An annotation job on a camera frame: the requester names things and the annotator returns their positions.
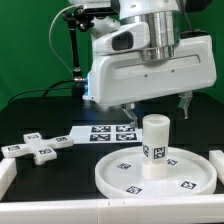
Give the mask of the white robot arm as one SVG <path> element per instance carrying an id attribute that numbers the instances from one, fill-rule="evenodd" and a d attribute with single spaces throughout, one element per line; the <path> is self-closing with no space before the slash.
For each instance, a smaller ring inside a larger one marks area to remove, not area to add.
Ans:
<path id="1" fill-rule="evenodd" d="M 178 94 L 186 110 L 192 92 L 212 86 L 216 67 L 208 34 L 179 32 L 190 0 L 68 0 L 78 28 L 92 30 L 93 63 L 83 98 L 120 105 L 138 126 L 138 101 Z"/>

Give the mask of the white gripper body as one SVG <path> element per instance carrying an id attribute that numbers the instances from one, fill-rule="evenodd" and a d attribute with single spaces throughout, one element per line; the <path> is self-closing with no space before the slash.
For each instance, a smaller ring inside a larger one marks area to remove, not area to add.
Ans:
<path id="1" fill-rule="evenodd" d="M 138 51 L 97 57 L 87 98 L 110 107 L 212 86 L 216 67 L 208 35 L 185 38 L 167 60 L 144 62 Z"/>

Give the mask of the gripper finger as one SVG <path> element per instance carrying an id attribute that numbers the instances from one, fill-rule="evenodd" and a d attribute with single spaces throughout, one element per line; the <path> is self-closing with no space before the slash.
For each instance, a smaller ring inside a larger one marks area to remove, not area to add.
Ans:
<path id="1" fill-rule="evenodd" d="M 133 128 L 138 127 L 138 118 L 136 114 L 134 113 L 135 104 L 134 103 L 127 103 L 122 105 L 122 110 L 124 113 L 128 116 L 128 118 L 131 120 L 130 125 Z"/>
<path id="2" fill-rule="evenodd" d="M 179 94 L 178 115 L 182 119 L 188 118 L 188 108 L 193 98 L 193 92 L 187 91 Z"/>

